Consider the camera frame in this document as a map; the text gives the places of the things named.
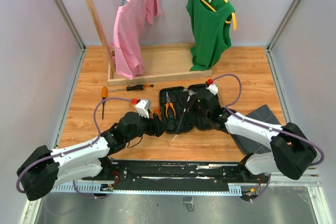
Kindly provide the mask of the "steel claw hammer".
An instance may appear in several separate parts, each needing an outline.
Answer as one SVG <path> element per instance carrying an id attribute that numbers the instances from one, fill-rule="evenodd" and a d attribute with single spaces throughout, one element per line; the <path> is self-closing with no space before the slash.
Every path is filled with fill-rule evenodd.
<path id="1" fill-rule="evenodd" d="M 184 92 L 187 92 L 188 97 L 186 99 L 186 102 L 183 103 L 183 113 L 182 113 L 182 115 L 180 117 L 180 120 L 179 120 L 179 123 L 177 125 L 177 129 L 176 129 L 176 132 L 175 132 L 176 135 L 179 134 L 180 129 L 182 128 L 182 125 L 184 124 L 185 115 L 186 115 L 186 112 L 188 111 L 188 106 L 189 106 L 189 103 L 190 103 L 189 100 L 195 94 L 195 92 L 190 90 L 190 89 L 184 89 Z"/>

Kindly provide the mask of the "black plastic tool case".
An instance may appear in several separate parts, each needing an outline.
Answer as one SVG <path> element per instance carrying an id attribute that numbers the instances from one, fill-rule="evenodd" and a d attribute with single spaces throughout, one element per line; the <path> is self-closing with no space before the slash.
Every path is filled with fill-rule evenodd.
<path id="1" fill-rule="evenodd" d="M 166 133 L 175 134 L 177 125 L 179 123 L 180 117 L 183 113 L 183 103 L 186 102 L 188 97 L 187 92 L 184 92 L 184 89 L 190 89 L 196 92 L 200 89 L 206 89 L 206 84 L 194 84 L 188 88 L 182 86 L 165 88 L 159 91 L 159 112 L 161 115 L 161 120 L 167 125 Z M 171 102 L 174 104 L 176 111 L 176 119 L 167 119 L 165 115 L 165 104 L 166 104 L 166 92 L 170 96 Z M 225 129 L 225 108 L 222 107 L 222 112 L 219 116 L 216 116 L 212 119 L 204 119 L 193 112 L 193 104 L 195 102 L 195 94 L 189 100 L 188 111 L 186 112 L 184 124 L 180 129 L 179 134 L 187 133 L 193 128 L 197 128 L 200 131 L 205 130 L 219 130 L 223 131 Z"/>

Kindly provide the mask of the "orange handled pliers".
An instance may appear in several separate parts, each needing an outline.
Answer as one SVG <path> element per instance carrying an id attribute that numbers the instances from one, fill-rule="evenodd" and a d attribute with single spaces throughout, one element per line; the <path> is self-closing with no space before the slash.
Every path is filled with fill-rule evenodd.
<path id="1" fill-rule="evenodd" d="M 174 104 L 171 102 L 168 92 L 166 92 L 165 115 L 167 119 L 176 119 Z"/>

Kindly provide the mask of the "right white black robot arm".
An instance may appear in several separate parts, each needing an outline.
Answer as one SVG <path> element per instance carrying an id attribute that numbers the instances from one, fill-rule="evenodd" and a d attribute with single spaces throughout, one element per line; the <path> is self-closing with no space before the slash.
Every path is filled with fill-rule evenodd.
<path id="1" fill-rule="evenodd" d="M 281 172 L 298 180 L 317 157 L 317 149 L 293 123 L 269 124 L 222 107 L 210 89 L 196 92 L 192 111 L 205 119 L 213 129 L 238 135 L 264 145 L 268 153 L 249 153 L 240 162 L 238 177 L 250 182 L 262 173 Z"/>

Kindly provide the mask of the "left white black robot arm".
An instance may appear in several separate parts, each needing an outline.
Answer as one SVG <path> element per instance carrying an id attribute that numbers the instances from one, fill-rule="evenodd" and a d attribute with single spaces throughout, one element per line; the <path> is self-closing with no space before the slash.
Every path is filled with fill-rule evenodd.
<path id="1" fill-rule="evenodd" d="M 86 142 L 57 149 L 46 145 L 36 148 L 17 170 L 17 190 L 29 201 L 41 199 L 55 187 L 86 177 L 102 180 L 112 175 L 112 166 L 104 162 L 143 135 L 161 136 L 166 124 L 157 114 L 145 118 L 128 112 L 108 130 Z"/>

